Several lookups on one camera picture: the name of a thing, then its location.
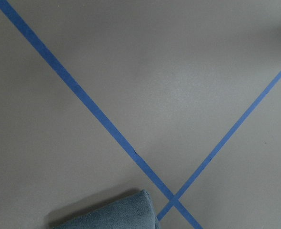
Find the floor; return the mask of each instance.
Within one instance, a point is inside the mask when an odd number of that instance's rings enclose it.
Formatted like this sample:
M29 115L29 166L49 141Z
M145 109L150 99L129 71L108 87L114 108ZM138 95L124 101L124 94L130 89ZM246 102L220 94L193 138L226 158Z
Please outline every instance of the floor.
M174 194L281 70L281 0L9 3ZM0 229L140 189L168 203L0 11ZM180 202L205 229L281 229L281 80Z

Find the folded cloth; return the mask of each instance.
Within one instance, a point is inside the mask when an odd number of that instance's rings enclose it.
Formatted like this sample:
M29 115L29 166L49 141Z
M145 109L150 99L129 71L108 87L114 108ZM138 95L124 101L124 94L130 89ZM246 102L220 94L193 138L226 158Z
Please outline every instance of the folded cloth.
M143 190L53 229L160 229L149 193Z

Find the blue tape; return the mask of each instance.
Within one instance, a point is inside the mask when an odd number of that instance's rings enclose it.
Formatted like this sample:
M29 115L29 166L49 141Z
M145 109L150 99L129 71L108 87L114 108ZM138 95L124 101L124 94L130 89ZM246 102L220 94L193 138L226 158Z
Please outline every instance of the blue tape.
M252 111L258 106L258 104L264 99L267 93L275 86L275 84L281 79L281 71L275 76L275 78L270 82L270 84L263 90L263 92L257 97L257 99L250 105L250 107L244 112L244 114L239 118L239 120L233 125L229 132L222 138L222 140L214 147L211 153L205 158L205 160L200 164L200 166L194 171L190 178L185 182L185 184L179 189L174 198L168 202L168 204L162 209L158 214L158 220L161 220L167 212L171 209L180 197L185 193L185 191L192 185L195 179L200 175L200 173L205 169L205 167L210 163L210 161L217 155L217 153L222 149L230 137L236 132L240 125L245 121L245 119L252 113Z
M119 132L114 124L107 118L102 110L87 95L81 86L74 80L69 72L62 66L57 58L49 51L45 44L39 39L34 31L26 24L20 15L12 8L6 0L0 0L0 9L8 17L8 19L17 27L22 35L32 44L43 59L52 67L52 69L60 76L66 85L77 95L83 104L92 112L92 114L107 129L120 146L128 153L133 161L142 169L142 171L150 178L150 180L158 187L158 189L167 197L168 200L173 199L174 194L168 189L163 181L155 174L150 166L135 152L131 144ZM180 203L176 202L175 207L186 218L186 220L195 228L202 229L200 224L188 212L188 210Z

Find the blue line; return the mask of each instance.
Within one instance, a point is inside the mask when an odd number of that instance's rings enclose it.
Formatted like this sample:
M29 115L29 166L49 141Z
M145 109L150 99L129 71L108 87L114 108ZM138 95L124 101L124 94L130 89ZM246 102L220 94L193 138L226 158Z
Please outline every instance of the blue line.
M234 126L229 130L229 132L222 138L222 140L215 146L212 152L205 158L205 160L200 164L200 166L194 171L186 183L179 189L174 198L168 202L168 204L162 209L158 214L158 220L161 220L167 212L171 209L180 197L185 193L185 191L192 185L195 179L200 175L200 173L205 169L205 167L210 163L210 161L216 156L216 154L221 150L221 148L226 144L230 137L236 132L240 125L245 121L245 119L252 113L252 111L258 106L258 104L264 99L267 93L275 86L275 84L281 79L281 71L275 76L275 78L270 82L270 84L263 90L263 92L257 97L257 99L250 105L250 107L244 112L244 114L239 118L239 120L234 124Z
M131 144L119 132L114 124L107 118L102 110L87 95L81 86L74 80L69 72L57 60L57 58L49 51L45 44L39 39L34 31L26 24L20 15L12 8L6 0L0 0L0 9L9 18L9 20L17 27L22 35L32 44L43 59L52 67L52 69L60 76L66 85L77 95L83 104L92 112L92 114L107 129L120 146L128 153L133 161L142 169L142 171L150 178L150 180L159 188L159 190L171 200L174 195L163 183L163 181L155 174L150 166L135 152ZM195 218L180 203L176 202L175 207L186 218L186 220L195 228L202 229Z

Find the dark gray fabric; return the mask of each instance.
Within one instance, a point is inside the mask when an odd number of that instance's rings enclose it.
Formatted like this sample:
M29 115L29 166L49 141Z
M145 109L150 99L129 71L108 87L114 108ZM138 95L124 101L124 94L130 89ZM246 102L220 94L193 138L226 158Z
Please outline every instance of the dark gray fabric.
M160 229L150 195L143 190L53 229Z

